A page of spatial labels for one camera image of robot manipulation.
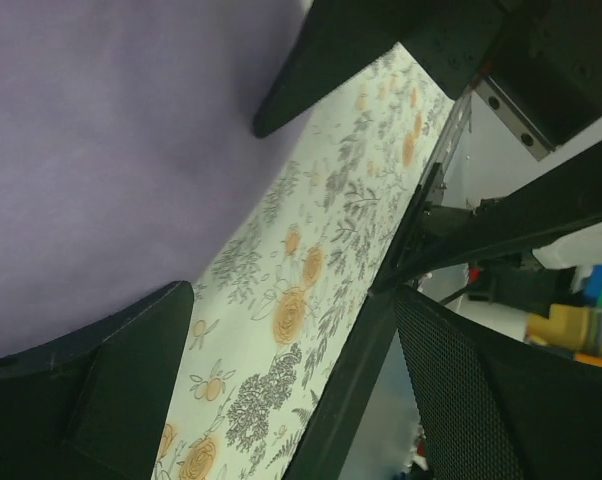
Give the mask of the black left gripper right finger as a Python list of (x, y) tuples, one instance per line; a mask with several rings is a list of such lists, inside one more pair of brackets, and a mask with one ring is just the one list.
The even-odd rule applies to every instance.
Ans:
[(437, 479), (602, 479), (602, 368), (529, 346), (410, 287), (398, 334)]

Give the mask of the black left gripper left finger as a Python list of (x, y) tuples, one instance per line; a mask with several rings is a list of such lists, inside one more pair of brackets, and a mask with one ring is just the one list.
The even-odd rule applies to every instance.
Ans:
[(0, 479), (148, 479), (194, 293), (173, 282), (0, 359)]

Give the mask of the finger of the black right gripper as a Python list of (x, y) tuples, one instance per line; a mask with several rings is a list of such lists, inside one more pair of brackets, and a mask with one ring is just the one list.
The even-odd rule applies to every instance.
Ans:
[(265, 138), (391, 50), (404, 1), (315, 0), (290, 54), (253, 118)]

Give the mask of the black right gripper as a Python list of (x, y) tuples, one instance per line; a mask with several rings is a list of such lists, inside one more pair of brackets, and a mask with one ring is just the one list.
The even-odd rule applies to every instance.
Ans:
[(602, 117), (602, 1), (402, 1), (401, 44), (537, 160)]

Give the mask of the purple t shirt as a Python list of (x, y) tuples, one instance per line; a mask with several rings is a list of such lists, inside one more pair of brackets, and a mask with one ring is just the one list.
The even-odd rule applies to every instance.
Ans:
[(303, 1), (0, 1), (0, 358), (194, 281), (304, 123), (253, 115)]

